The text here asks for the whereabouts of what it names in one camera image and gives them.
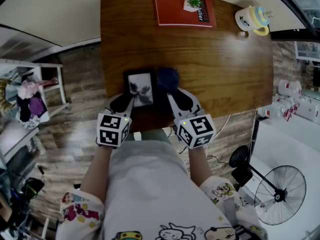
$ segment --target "book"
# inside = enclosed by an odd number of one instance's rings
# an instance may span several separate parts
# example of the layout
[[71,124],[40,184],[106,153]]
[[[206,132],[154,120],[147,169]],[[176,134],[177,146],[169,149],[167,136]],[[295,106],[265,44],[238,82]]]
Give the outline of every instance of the book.
[[195,12],[184,10],[185,0],[154,0],[159,26],[216,27],[211,0],[202,0]]

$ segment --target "forearm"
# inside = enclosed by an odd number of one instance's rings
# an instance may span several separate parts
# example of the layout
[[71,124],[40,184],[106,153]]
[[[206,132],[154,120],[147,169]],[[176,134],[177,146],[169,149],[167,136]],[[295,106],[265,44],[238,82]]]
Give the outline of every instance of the forearm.
[[189,161],[191,180],[200,187],[206,179],[213,175],[204,148],[201,146],[189,149]]
[[96,196],[103,203],[105,203],[106,199],[112,150],[113,148],[110,146],[98,147],[80,186],[81,191]]

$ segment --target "yellow bottle handle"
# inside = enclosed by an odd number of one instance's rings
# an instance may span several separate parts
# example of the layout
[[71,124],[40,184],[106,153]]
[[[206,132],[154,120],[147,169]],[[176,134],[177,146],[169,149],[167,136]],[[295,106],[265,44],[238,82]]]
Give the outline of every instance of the yellow bottle handle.
[[264,31],[259,31],[258,29],[254,29],[253,32],[256,33],[258,36],[266,36],[269,34],[268,26],[264,26]]

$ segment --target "shirt sleeve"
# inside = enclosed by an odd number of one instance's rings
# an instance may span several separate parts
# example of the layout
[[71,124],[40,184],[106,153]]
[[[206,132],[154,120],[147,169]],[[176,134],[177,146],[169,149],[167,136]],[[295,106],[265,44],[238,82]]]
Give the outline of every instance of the shirt sleeve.
[[211,176],[202,183],[200,189],[223,214],[225,214],[224,201],[234,198],[234,208],[238,224],[256,234],[260,239],[268,239],[267,231],[261,227],[254,207],[239,195],[229,180],[218,176]]
[[65,193],[60,206],[56,239],[97,239],[105,206],[99,198],[73,189]]

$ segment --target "baseboard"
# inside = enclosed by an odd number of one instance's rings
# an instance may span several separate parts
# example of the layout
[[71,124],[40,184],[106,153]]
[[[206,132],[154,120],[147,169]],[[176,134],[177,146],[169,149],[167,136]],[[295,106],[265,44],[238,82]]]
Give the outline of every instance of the baseboard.
[[86,45],[91,45],[91,44],[95,44],[95,43],[100,43],[101,42],[101,37],[97,37],[97,38],[93,38],[93,39],[89,39],[89,40],[85,40],[85,41],[81,41],[81,42],[76,42],[67,46],[59,46],[59,45],[55,45],[52,46],[48,49],[45,49],[43,51],[40,51],[32,56],[30,56],[29,58],[25,59],[24,61],[26,62],[34,62],[37,61],[41,58],[44,58],[46,56],[52,55],[52,54],[57,54],[57,53],[61,53],[76,47],[81,47],[81,46],[86,46]]

